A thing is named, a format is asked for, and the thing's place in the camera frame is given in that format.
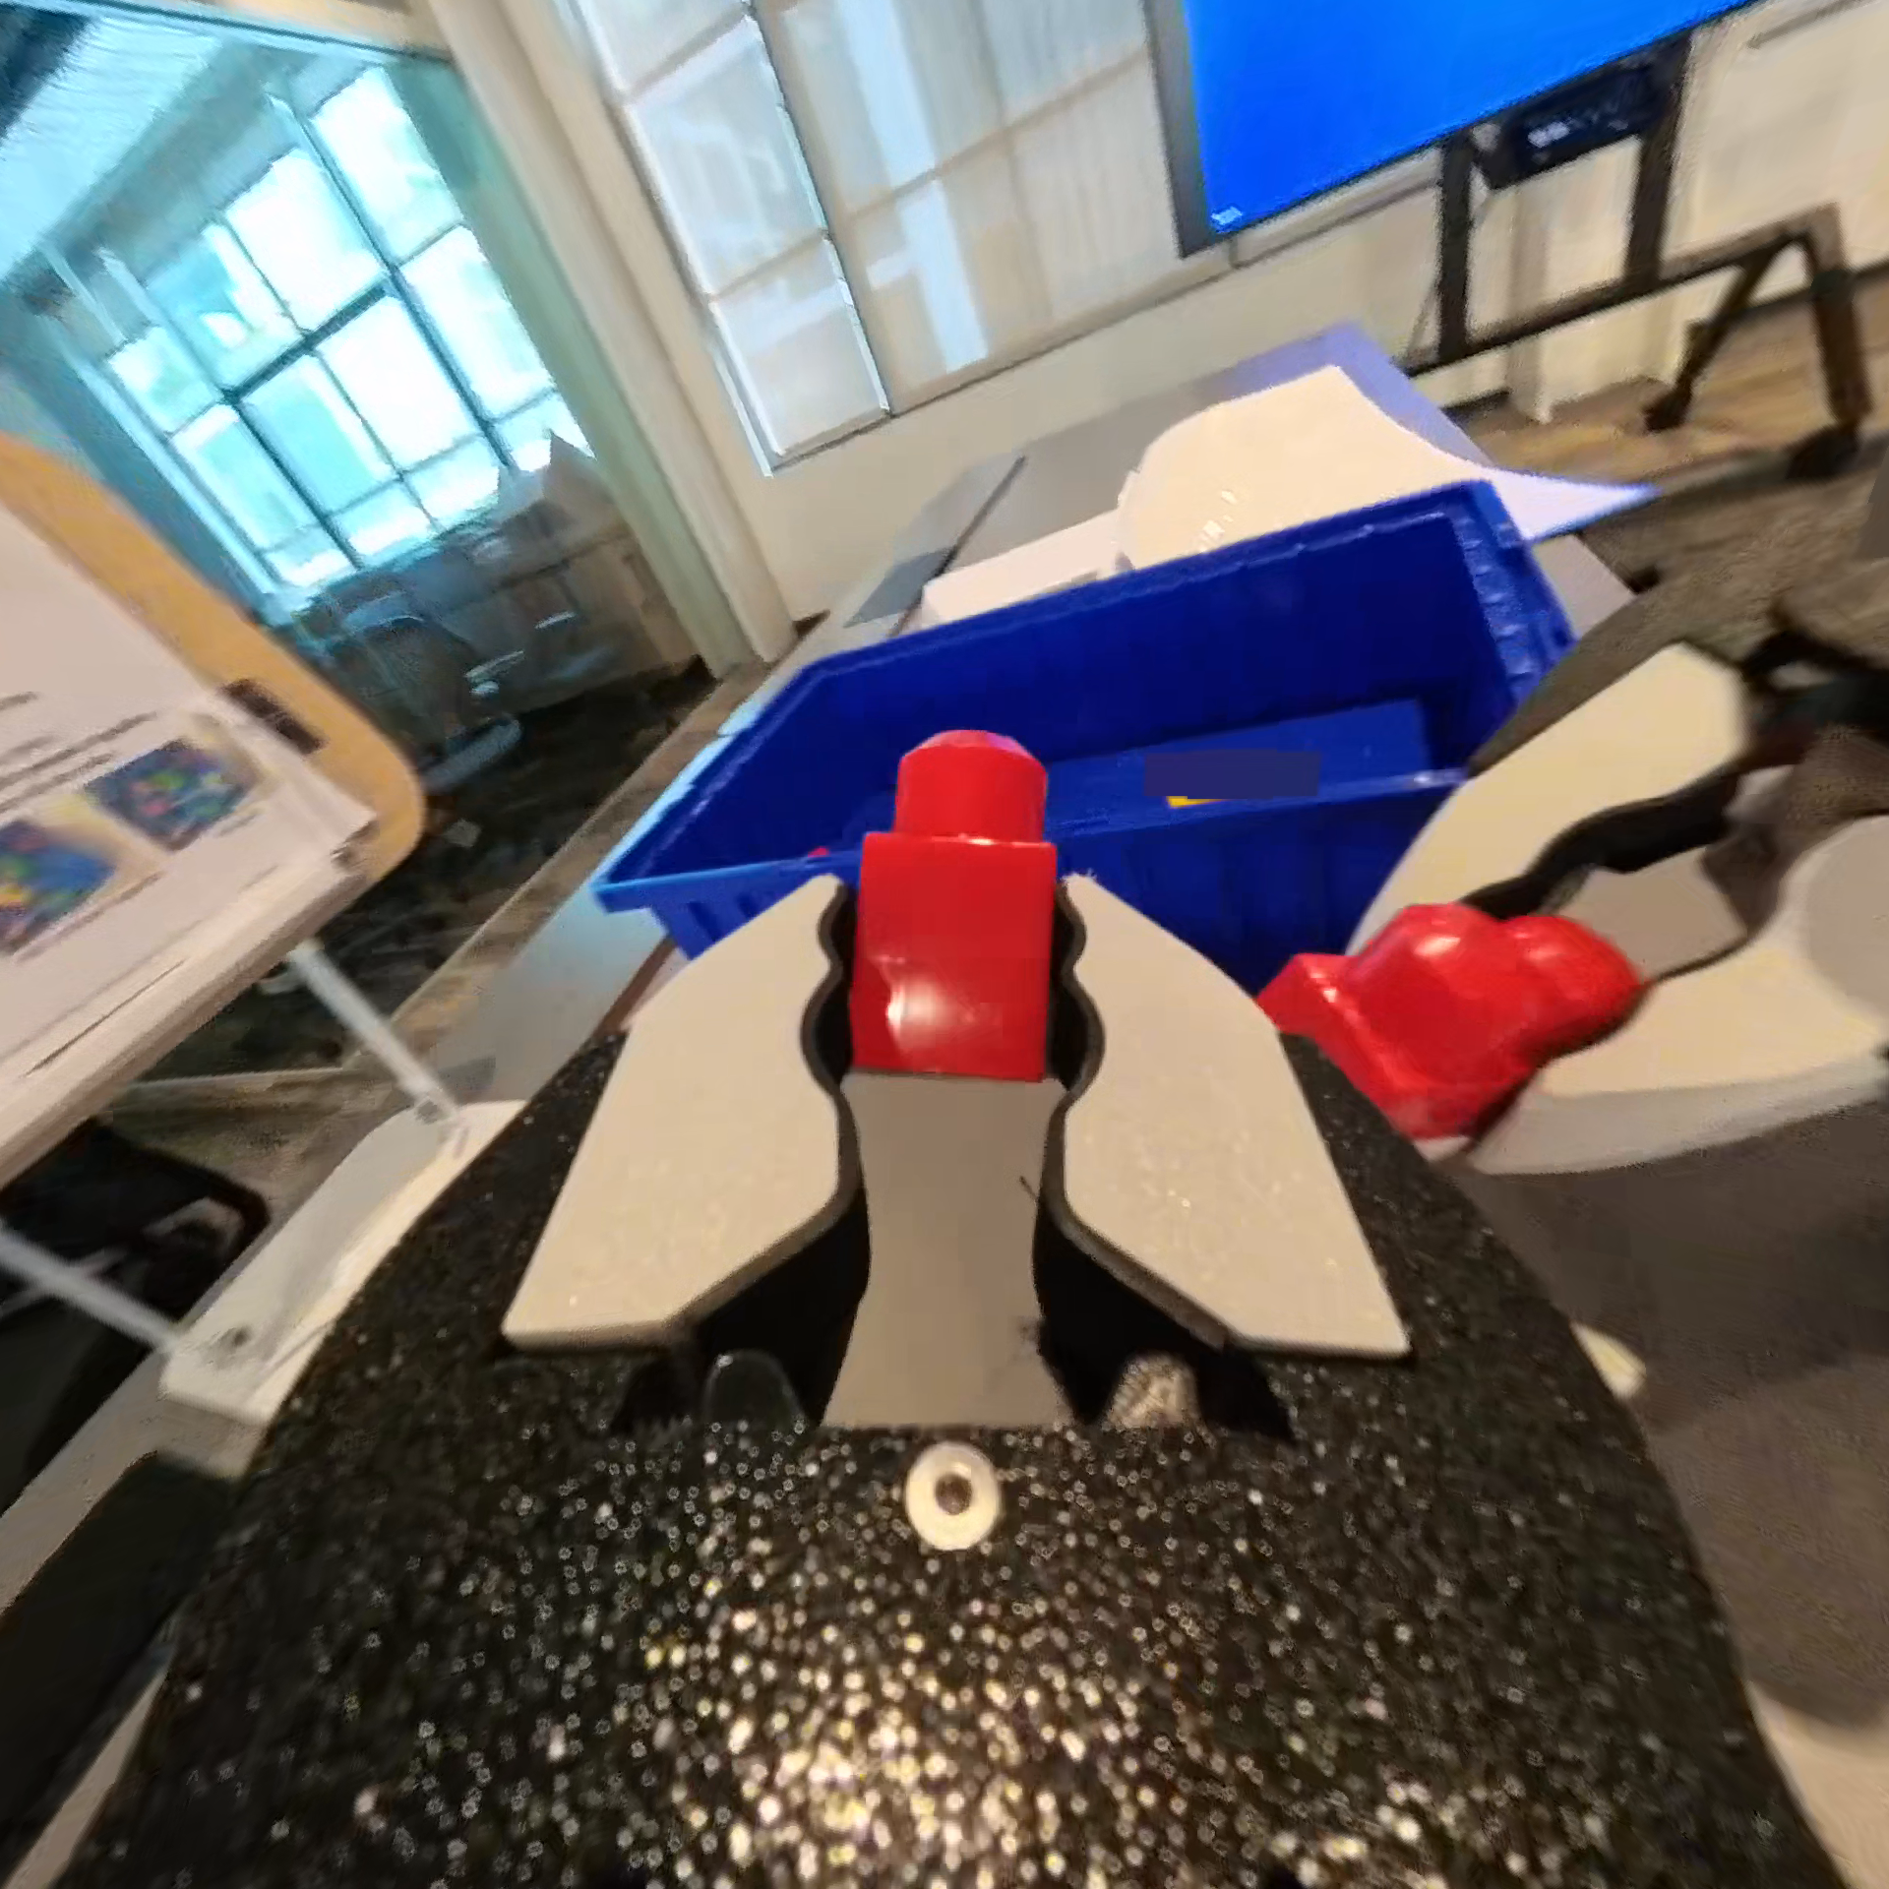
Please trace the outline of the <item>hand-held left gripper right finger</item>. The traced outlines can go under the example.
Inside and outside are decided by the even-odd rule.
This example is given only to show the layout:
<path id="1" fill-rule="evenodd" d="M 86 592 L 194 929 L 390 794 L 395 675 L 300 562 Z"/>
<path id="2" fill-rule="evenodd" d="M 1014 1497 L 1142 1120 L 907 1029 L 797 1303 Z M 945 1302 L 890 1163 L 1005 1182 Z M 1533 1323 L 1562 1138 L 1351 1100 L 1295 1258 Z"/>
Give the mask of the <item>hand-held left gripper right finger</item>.
<path id="1" fill-rule="evenodd" d="M 1053 1228 L 1217 1348 L 1404 1357 L 1330 1138 L 1241 984 L 1098 878 L 1056 891 Z"/>

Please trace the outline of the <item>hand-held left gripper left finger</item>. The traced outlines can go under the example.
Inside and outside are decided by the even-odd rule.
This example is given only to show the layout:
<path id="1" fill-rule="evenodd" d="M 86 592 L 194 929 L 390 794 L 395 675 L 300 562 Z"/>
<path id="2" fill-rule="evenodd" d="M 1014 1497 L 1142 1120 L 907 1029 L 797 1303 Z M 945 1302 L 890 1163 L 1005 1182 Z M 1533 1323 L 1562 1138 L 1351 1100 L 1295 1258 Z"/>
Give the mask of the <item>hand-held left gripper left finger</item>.
<path id="1" fill-rule="evenodd" d="M 815 1024 L 845 892 L 807 880 L 629 1019 L 504 1316 L 515 1352 L 672 1343 L 836 1226 L 860 1139 Z"/>

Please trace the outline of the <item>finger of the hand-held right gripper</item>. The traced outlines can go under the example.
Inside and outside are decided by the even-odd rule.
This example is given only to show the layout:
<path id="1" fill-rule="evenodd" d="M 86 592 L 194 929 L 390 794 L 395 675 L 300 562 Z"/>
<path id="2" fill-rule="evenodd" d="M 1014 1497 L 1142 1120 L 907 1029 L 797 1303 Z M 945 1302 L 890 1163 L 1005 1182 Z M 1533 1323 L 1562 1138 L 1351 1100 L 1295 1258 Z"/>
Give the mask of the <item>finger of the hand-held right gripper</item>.
<path id="1" fill-rule="evenodd" d="M 1466 903 L 1537 865 L 1580 820 L 1676 794 L 1748 742 L 1741 675 L 1668 644 L 1478 770 L 1428 815 L 1351 932 L 1369 941 L 1407 905 Z"/>
<path id="2" fill-rule="evenodd" d="M 1656 983 L 1465 1147 L 1480 1174 L 1586 1174 L 1754 1139 L 1885 1092 L 1887 820 L 1808 849 L 1730 956 Z"/>

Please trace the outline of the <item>red mega block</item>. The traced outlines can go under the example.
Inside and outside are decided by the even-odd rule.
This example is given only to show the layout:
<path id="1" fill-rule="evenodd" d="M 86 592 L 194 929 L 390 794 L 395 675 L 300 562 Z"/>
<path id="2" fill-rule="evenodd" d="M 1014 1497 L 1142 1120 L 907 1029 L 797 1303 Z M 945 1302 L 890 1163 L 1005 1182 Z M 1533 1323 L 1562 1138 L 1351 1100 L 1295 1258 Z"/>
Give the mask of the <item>red mega block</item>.
<path id="1" fill-rule="evenodd" d="M 1396 913 L 1358 950 L 1299 954 L 1257 1004 L 1309 1039 L 1413 1141 L 1478 1135 L 1561 1055 L 1627 1023 L 1641 972 L 1559 913 Z"/>
<path id="2" fill-rule="evenodd" d="M 1056 887 L 1045 814 L 1047 770 L 1017 740 L 953 728 L 901 758 L 890 824 L 861 840 L 857 1067 L 1043 1076 Z"/>

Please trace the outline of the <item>blue plastic bin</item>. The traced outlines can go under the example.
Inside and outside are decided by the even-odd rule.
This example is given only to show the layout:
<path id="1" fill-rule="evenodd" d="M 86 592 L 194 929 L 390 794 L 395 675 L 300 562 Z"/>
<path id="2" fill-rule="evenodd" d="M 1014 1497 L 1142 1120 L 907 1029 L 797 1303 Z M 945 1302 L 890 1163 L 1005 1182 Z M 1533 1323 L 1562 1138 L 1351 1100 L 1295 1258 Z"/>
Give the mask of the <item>blue plastic bin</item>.
<path id="1" fill-rule="evenodd" d="M 1573 648 L 1496 497 L 1441 488 L 823 656 L 748 698 L 589 891 L 705 954 L 821 873 L 857 880 L 900 760 L 988 730 L 1045 766 L 1067 875 L 1254 994 L 1351 940 Z"/>

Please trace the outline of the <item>white board stand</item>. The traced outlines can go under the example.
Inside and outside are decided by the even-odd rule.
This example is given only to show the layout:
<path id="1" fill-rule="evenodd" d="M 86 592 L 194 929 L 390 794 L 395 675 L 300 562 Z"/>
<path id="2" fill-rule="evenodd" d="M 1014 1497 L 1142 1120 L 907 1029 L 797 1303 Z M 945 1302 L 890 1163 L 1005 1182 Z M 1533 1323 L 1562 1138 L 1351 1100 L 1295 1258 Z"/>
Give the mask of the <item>white board stand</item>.
<path id="1" fill-rule="evenodd" d="M 250 1430 L 267 1427 L 371 1272 L 525 1108 L 456 1100 L 320 941 L 296 943 L 287 964 L 409 1106 L 377 1123 L 229 1286 L 177 1323 L 9 1226 L 2 1232 L 7 1275 L 163 1357 L 167 1400 Z"/>

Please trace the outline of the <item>white paper sheets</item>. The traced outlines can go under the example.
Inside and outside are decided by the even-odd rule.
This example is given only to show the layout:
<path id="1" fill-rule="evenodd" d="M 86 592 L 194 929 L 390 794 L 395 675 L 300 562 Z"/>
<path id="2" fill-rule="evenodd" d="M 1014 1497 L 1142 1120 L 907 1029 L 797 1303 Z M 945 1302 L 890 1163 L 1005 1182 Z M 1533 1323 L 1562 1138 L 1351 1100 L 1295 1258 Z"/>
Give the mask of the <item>white paper sheets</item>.
<path id="1" fill-rule="evenodd" d="M 1254 369 L 1221 399 L 1188 413 L 1150 399 L 1135 419 L 1031 448 L 989 520 L 924 583 L 909 627 L 964 622 L 1466 482 L 1485 486 L 1529 547 L 1658 493 L 1491 458 L 1395 369 L 1362 361 Z"/>

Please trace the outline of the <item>small black device under monitor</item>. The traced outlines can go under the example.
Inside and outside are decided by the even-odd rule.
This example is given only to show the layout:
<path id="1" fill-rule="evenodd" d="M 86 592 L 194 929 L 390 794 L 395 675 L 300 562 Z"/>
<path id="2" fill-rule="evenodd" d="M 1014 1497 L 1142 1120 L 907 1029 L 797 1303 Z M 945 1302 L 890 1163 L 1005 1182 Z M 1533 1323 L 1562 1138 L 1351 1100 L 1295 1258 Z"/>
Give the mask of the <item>small black device under monitor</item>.
<path id="1" fill-rule="evenodd" d="M 1504 181 L 1524 181 L 1656 127 L 1668 79 L 1652 63 L 1614 63 L 1506 113 L 1496 139 Z"/>

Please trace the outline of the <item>printed instruction sheet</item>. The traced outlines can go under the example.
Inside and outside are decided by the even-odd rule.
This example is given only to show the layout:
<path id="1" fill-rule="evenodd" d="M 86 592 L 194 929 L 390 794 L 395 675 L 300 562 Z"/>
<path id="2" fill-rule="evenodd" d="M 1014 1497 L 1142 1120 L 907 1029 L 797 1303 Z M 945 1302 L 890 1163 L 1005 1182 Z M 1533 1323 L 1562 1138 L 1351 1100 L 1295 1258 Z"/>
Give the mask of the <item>printed instruction sheet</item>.
<path id="1" fill-rule="evenodd" d="M 339 880 L 360 798 L 5 515 L 2 1053 L 32 1067 Z"/>

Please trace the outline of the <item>instruction sheet on stand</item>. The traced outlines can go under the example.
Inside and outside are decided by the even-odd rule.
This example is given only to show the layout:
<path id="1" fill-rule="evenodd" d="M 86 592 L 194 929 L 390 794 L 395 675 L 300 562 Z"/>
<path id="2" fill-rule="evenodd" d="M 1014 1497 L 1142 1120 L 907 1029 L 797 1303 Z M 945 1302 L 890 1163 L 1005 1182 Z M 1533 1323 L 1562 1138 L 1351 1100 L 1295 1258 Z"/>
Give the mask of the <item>instruction sheet on stand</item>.
<path id="1" fill-rule="evenodd" d="M 369 833 L 344 849 L 338 883 L 301 913 L 233 924 L 232 938 L 209 946 L 202 974 L 167 976 L 32 1067 L 2 1067 L 2 1177 L 12 1182 L 400 865 L 419 840 L 428 798 L 407 752 L 376 722 L 204 583 L 106 486 L 7 434 L 2 499 L 5 515 L 76 562 L 211 687 L 369 809 Z"/>

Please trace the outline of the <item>large grid window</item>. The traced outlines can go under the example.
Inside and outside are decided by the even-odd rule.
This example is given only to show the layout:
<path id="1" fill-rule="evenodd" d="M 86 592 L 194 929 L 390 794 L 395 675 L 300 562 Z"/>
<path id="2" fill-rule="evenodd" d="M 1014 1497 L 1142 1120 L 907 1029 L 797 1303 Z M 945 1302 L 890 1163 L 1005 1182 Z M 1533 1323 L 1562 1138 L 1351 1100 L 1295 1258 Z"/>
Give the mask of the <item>large grid window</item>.
<path id="1" fill-rule="evenodd" d="M 1144 3 L 566 3 L 766 464 L 1195 288 Z"/>

